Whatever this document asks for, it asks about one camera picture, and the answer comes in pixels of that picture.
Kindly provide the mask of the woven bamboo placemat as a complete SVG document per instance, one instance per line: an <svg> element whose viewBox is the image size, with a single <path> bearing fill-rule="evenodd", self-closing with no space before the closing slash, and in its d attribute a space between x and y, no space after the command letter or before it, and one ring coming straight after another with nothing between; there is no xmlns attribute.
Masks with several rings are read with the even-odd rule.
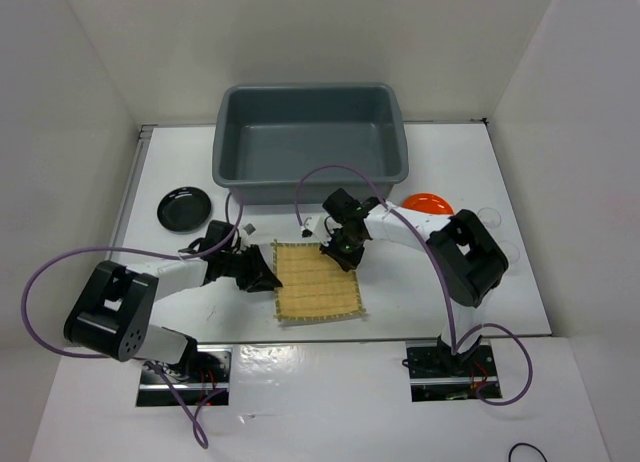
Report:
<svg viewBox="0 0 640 462"><path fill-rule="evenodd" d="M358 279L320 251L319 244L273 242L275 318L280 323L326 323L366 314Z"/></svg>

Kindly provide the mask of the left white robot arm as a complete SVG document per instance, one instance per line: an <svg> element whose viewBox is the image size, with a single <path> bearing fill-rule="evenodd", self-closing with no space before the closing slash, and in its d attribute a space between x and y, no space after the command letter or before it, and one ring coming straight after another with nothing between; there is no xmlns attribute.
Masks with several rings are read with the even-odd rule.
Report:
<svg viewBox="0 0 640 462"><path fill-rule="evenodd" d="M64 338L120 362L150 360L176 381L190 380L209 369L213 359L198 351L195 338L153 325L154 304L224 277L247 293L281 288L260 248L242 240L252 231L251 225L239 230L214 220L176 260L99 263L65 321Z"/></svg>

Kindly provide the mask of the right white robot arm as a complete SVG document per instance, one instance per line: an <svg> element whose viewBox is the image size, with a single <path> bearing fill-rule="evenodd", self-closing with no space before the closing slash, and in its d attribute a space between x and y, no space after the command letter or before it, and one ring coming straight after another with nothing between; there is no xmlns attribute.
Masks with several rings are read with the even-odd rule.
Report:
<svg viewBox="0 0 640 462"><path fill-rule="evenodd" d="M436 342L439 366L450 375L473 362L481 336L482 303L501 283L509 261L478 216L463 209L453 215L428 214L370 197L363 202L345 190L322 204L337 224L322 222L304 232L321 241L320 252L345 272L355 270L367 241L386 241L424 252L443 290L447 327Z"/></svg>

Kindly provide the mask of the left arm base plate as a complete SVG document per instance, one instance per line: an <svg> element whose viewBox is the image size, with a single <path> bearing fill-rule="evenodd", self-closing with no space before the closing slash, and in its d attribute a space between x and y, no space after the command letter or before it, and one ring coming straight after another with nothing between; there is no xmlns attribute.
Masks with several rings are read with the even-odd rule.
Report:
<svg viewBox="0 0 640 462"><path fill-rule="evenodd" d="M201 402L205 402L207 406L227 406L233 347L205 344L198 347L198 354L202 361L189 375L181 375L163 364L165 377L189 407L195 408ZM148 367L143 367L136 406L170 407L178 406L178 402L163 379Z"/></svg>

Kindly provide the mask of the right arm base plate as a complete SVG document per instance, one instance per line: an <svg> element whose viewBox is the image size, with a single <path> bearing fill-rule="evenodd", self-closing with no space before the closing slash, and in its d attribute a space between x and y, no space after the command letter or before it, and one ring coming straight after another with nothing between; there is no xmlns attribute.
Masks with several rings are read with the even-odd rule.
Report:
<svg viewBox="0 0 640 462"><path fill-rule="evenodd" d="M436 341L407 342L402 365L408 372L413 402L477 400L478 389L487 399L502 398L488 342L481 342L471 356L453 368L446 367L441 360Z"/></svg>

